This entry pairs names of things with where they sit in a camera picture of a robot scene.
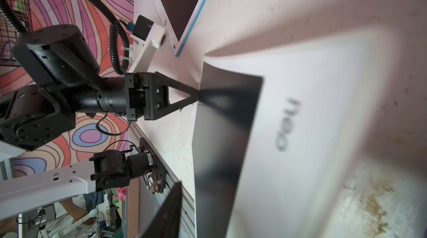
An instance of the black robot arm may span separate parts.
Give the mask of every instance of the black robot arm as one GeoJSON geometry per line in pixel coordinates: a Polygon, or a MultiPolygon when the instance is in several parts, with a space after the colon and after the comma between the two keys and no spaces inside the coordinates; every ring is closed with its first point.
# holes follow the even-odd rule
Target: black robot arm
{"type": "Polygon", "coordinates": [[[155,120],[199,98],[199,92],[160,73],[101,78],[77,26],[55,25],[21,34],[14,57],[36,85],[0,98],[0,139],[34,150],[76,126],[75,113],[114,113],[128,122],[155,120]],[[189,94],[169,103],[168,87],[189,94]]]}

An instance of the blue tablet edge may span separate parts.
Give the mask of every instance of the blue tablet edge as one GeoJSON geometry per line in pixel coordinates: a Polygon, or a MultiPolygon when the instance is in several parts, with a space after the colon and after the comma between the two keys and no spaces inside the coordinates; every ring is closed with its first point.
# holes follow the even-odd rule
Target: blue tablet edge
{"type": "Polygon", "coordinates": [[[178,52],[175,54],[175,56],[176,56],[176,57],[178,57],[178,56],[179,56],[179,54],[181,53],[181,50],[182,50],[182,48],[184,47],[185,42],[187,41],[188,35],[189,35],[189,33],[191,32],[191,29],[192,29],[192,28],[193,28],[193,26],[194,26],[194,23],[195,23],[195,21],[197,20],[197,17],[199,16],[199,14],[200,14],[200,11],[201,11],[202,7],[205,5],[205,1],[206,1],[206,0],[202,0],[202,1],[201,1],[201,4],[200,4],[200,6],[199,6],[199,9],[197,10],[197,13],[195,14],[195,16],[194,16],[194,18],[193,18],[193,21],[191,22],[191,24],[190,24],[190,26],[189,26],[189,28],[188,28],[188,31],[187,31],[187,33],[185,34],[184,40],[182,41],[181,46],[179,47],[178,52]]]}

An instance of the black cable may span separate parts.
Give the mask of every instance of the black cable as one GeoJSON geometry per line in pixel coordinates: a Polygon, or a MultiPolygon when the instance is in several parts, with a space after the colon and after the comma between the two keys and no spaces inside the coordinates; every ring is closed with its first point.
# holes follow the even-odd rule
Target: black cable
{"type": "Polygon", "coordinates": [[[128,27],[127,23],[123,21],[122,19],[119,19],[119,22],[122,23],[123,26],[128,27]]]}
{"type": "Polygon", "coordinates": [[[98,203],[98,195],[99,195],[99,193],[97,192],[97,199],[95,200],[95,208],[96,209],[98,209],[98,205],[97,205],[97,203],[98,203]]]}
{"type": "MultiPolygon", "coordinates": [[[[117,74],[123,75],[127,67],[129,65],[128,60],[124,59],[122,61],[122,64],[120,65],[119,62],[119,48],[118,48],[118,36],[117,33],[120,35],[120,38],[123,41],[124,47],[129,47],[129,39],[126,35],[125,30],[120,25],[120,22],[117,20],[117,18],[114,16],[114,14],[106,7],[102,1],[100,0],[88,0],[91,4],[93,4],[111,23],[111,25],[115,25],[116,32],[113,33],[113,38],[116,37],[116,40],[113,42],[113,45],[115,43],[115,46],[112,46],[111,43],[109,44],[110,47],[110,55],[111,55],[111,62],[113,64],[114,70],[117,74]]],[[[0,0],[0,12],[3,14],[3,16],[6,18],[6,20],[9,22],[9,24],[16,30],[17,33],[27,33],[28,30],[23,26],[19,18],[15,15],[12,8],[8,4],[7,0],[0,0]]],[[[124,51],[124,56],[129,57],[129,51],[124,51]]]]}
{"type": "Polygon", "coordinates": [[[38,223],[38,228],[37,228],[37,233],[35,234],[35,238],[37,238],[38,232],[40,231],[40,224],[41,224],[41,220],[43,219],[44,208],[41,211],[42,211],[42,213],[41,213],[40,221],[38,223]]]}
{"type": "Polygon", "coordinates": [[[30,219],[30,221],[27,221],[27,222],[19,222],[19,221],[18,221],[18,217],[19,217],[19,215],[18,215],[18,216],[16,216],[16,223],[18,223],[18,224],[27,224],[27,223],[30,223],[30,222],[32,222],[33,220],[37,219],[37,217],[38,217],[38,216],[40,216],[40,213],[41,213],[41,210],[40,210],[40,212],[38,213],[38,215],[37,215],[37,216],[35,216],[35,218],[32,218],[32,219],[30,219]]]}
{"type": "Polygon", "coordinates": [[[147,185],[147,186],[148,186],[147,181],[145,180],[145,175],[143,176],[143,178],[144,178],[145,185],[147,185]]]}
{"type": "MultiPolygon", "coordinates": [[[[133,143],[133,142],[131,142],[131,141],[128,141],[128,140],[118,140],[118,141],[115,141],[115,142],[113,142],[113,143],[110,143],[104,150],[103,150],[103,152],[105,152],[106,150],[107,150],[107,148],[108,147],[110,147],[111,145],[113,145],[113,144],[115,144],[116,142],[120,142],[120,141],[126,141],[126,142],[130,142],[132,145],[130,145],[129,147],[131,147],[131,146],[134,146],[135,147],[135,149],[137,148],[136,147],[136,145],[133,143]]],[[[122,153],[128,153],[128,152],[131,152],[133,149],[129,149],[129,150],[123,150],[122,151],[122,153]]]]}
{"type": "Polygon", "coordinates": [[[108,136],[120,136],[122,134],[124,134],[126,132],[126,130],[129,129],[129,127],[131,126],[131,122],[129,121],[127,128],[121,132],[121,133],[108,133],[106,131],[103,131],[100,127],[99,124],[101,123],[101,121],[103,121],[108,115],[108,112],[105,112],[105,116],[103,118],[101,118],[96,124],[95,124],[95,128],[102,134],[108,135],[108,136]]]}

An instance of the deli logo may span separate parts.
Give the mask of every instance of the deli logo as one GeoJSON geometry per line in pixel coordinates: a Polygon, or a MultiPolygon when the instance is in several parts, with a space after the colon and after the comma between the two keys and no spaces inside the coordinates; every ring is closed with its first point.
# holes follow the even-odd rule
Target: deli logo
{"type": "Polygon", "coordinates": [[[298,113],[300,103],[294,99],[288,99],[287,108],[284,110],[284,116],[280,122],[280,129],[276,137],[276,147],[279,151],[285,151],[288,148],[288,135],[293,128],[292,118],[298,113]]]}

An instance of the tablet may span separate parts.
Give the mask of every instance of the tablet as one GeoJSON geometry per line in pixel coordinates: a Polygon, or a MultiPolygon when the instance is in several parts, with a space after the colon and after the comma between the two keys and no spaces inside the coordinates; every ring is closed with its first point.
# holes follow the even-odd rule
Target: tablet
{"type": "Polygon", "coordinates": [[[175,56],[184,46],[191,28],[206,0],[155,0],[163,27],[169,32],[169,43],[175,56]]]}

